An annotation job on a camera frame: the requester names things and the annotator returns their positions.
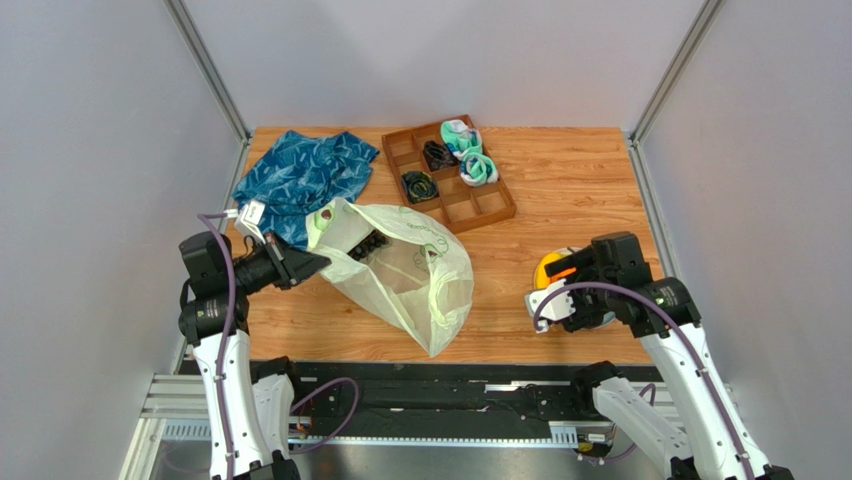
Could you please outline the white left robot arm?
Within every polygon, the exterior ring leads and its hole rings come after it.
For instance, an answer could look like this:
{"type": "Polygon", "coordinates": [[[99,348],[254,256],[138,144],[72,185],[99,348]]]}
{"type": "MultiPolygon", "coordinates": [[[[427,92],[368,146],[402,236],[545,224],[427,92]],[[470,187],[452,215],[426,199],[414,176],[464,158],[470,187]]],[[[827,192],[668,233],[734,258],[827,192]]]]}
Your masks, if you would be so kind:
{"type": "Polygon", "coordinates": [[[299,478],[286,445],[294,387],[282,360],[252,374],[249,297],[269,286],[294,288],[328,267],[330,259],[296,248],[275,233],[240,258],[216,232],[189,237],[179,251],[189,277],[178,327],[204,386],[210,478],[299,478]]]}

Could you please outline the fake orange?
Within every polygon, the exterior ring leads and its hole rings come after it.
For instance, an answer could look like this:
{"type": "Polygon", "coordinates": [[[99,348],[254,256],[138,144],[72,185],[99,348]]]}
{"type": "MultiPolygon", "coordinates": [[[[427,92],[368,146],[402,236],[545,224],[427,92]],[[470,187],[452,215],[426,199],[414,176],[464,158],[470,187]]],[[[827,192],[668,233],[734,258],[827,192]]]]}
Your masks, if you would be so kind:
{"type": "Polygon", "coordinates": [[[564,271],[561,271],[561,272],[558,272],[558,273],[556,273],[556,274],[551,275],[551,276],[549,277],[549,279],[550,279],[551,281],[556,281],[556,280],[558,280],[558,279],[565,278],[565,277],[567,277],[567,276],[569,276],[569,275],[572,275],[572,274],[574,274],[576,271],[577,271],[577,269],[576,269],[576,268],[569,268],[569,269],[566,269],[566,270],[564,270],[564,271]]]}

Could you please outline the translucent white plastic bag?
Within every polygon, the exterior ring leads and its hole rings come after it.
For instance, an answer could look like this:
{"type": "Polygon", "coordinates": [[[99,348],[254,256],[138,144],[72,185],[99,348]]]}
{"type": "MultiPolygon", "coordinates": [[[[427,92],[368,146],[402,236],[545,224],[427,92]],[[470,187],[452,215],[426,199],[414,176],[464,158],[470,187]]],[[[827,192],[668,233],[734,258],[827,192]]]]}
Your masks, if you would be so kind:
{"type": "Polygon", "coordinates": [[[473,306],[474,273],[462,242],[406,206],[358,205],[337,197],[306,218],[308,250],[331,259],[321,276],[344,296],[406,331],[435,357],[473,306]],[[348,252],[373,230],[390,244],[356,261],[348,252]]]}

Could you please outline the fake yellow banana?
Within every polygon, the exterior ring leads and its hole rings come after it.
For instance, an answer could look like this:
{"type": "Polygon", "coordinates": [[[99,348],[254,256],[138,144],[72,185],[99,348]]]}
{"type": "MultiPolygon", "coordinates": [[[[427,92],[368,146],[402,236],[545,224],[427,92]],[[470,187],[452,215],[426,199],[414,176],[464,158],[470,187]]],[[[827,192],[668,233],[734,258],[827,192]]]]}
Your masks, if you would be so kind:
{"type": "Polygon", "coordinates": [[[551,279],[551,275],[548,275],[545,269],[545,266],[549,263],[555,262],[557,260],[561,260],[571,254],[569,249],[560,249],[552,251],[541,258],[539,261],[534,274],[533,274],[533,288],[534,289],[543,289],[549,286],[553,280],[551,279]]]}

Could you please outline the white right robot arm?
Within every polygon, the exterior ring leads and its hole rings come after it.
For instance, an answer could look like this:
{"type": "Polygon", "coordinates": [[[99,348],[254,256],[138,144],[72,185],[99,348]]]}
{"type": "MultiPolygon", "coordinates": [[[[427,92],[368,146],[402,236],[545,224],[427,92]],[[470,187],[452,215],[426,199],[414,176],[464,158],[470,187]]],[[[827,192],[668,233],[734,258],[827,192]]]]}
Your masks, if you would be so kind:
{"type": "Polygon", "coordinates": [[[609,361],[574,375],[575,411],[610,420],[665,479],[792,478],[763,453],[740,418],[688,288],[675,277],[654,279],[634,234],[598,236],[585,248],[544,258],[536,277],[536,290],[525,298],[534,330],[595,330],[613,321],[628,326],[683,425],[663,417],[609,361]]]}

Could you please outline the fake black grape bunch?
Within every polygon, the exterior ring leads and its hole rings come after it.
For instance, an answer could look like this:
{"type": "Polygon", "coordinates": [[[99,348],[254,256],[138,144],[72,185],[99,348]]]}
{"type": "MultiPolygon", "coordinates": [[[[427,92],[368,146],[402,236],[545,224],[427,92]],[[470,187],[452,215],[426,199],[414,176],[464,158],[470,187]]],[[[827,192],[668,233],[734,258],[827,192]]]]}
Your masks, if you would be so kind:
{"type": "Polygon", "coordinates": [[[389,244],[390,240],[386,235],[378,230],[373,230],[348,252],[348,256],[353,260],[361,261],[368,258],[374,251],[387,247],[389,244]]]}

